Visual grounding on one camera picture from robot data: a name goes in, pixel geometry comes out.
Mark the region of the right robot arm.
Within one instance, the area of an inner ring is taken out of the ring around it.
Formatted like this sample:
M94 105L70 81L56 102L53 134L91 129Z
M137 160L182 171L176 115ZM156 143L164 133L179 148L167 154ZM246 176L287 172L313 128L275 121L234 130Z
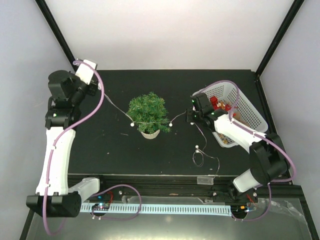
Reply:
M193 107L186 111L186 122L200 123L212 133L230 138L249 154L249 169L237 176L227 189L230 200L238 202L253 188L279 182L278 177L294 167L277 134L253 130L233 118L230 111L215 109L203 92L190 99Z

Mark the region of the white perforated plastic basket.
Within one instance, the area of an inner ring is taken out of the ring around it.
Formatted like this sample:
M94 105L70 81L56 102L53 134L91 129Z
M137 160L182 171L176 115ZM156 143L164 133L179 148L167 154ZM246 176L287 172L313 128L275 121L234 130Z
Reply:
M239 122L258 132L264 133L268 130L268 124L263 116L244 93L240 89L237 89L230 81L217 81L194 92L193 95L199 93L205 93L209 99L215 96L218 99L218 106L221 103L223 103L224 106L235 104L233 112Z

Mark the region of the right black frame post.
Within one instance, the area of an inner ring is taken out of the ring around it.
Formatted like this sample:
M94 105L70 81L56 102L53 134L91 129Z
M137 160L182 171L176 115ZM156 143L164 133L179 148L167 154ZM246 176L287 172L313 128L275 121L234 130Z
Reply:
M291 26L293 20L295 19L296 15L298 14L300 8L302 7L305 0L294 0L292 5L290 6L287 14L285 15L281 25L279 26L273 40L271 41L265 55L263 56L257 70L255 71L255 75L260 77L265 68L267 67L268 63L270 62L272 56L276 52L279 44L281 43L283 37L285 36L286 32L288 31L289 27Z

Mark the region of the left black frame post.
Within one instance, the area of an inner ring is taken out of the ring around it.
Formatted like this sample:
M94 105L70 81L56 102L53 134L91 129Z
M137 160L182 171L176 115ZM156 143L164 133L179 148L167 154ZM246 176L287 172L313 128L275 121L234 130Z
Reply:
M45 0L35 0L35 3L37 4L37 7L39 8L40 12L42 13L45 21L47 22L49 28L51 29L55 39L59 43L65 57L67 58L69 64L71 65L72 69L76 71L78 67L73 64L73 62L76 60L74 57L63 33L61 32L61 29L56 22L55 17L53 16L47 2Z

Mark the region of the red gift box ornament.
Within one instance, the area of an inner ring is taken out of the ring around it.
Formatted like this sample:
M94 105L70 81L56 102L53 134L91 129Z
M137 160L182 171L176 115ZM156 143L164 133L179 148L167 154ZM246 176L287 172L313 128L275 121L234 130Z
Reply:
M211 102L211 104L212 104L214 109L218 109L219 108L218 107L219 101L215 96L212 96L209 100L210 100L210 102Z

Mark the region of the small green christmas tree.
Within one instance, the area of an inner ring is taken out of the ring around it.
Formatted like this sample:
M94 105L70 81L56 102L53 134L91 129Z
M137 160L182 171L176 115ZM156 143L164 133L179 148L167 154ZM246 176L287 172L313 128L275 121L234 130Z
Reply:
M165 100L154 92L134 97L127 111L137 130L147 140L155 139L160 132L171 131L167 114Z

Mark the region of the black frame post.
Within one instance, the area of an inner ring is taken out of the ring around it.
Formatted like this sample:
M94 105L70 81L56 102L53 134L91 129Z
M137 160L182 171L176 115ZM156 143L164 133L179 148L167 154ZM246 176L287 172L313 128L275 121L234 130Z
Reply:
M305 0L294 0L292 5L290 6L287 14L285 15L281 25L279 26L273 40L271 41L265 55L263 56L257 70L255 71L255 75L260 77L265 68L267 67L268 63L270 62L272 56L276 52L279 44L281 43L283 37L285 36L286 32L288 31L289 27L291 26L293 20L295 19L296 15L298 14L300 8L302 7Z
M59 43L65 57L67 58L69 64L71 65L72 69L76 71L78 67L73 64L73 62L76 60L74 57L63 33L61 32L61 29L56 22L55 17L53 16L47 2L45 0L35 0L35 3L37 4L37 7L39 8L40 12L42 13L45 21L47 22L49 28L51 29L55 39Z

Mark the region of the small circuit board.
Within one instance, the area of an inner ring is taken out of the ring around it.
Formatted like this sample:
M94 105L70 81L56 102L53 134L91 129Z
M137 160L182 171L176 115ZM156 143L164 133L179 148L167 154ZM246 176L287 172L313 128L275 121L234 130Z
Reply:
M109 203L95 203L92 207L91 210L92 211L108 211L110 208L110 204Z

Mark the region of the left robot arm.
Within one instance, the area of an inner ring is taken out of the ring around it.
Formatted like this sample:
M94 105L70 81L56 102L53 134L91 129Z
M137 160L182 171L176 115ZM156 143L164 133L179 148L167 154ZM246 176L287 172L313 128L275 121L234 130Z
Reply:
M81 69L76 73L57 70L48 76L51 96L45 115L45 159L35 194L26 198L26 206L41 217L75 218L90 195L97 200L107 195L107 186L95 177L68 186L70 153L76 136L74 123L80 119L79 106L85 96L97 92L98 81L93 76L92 70Z

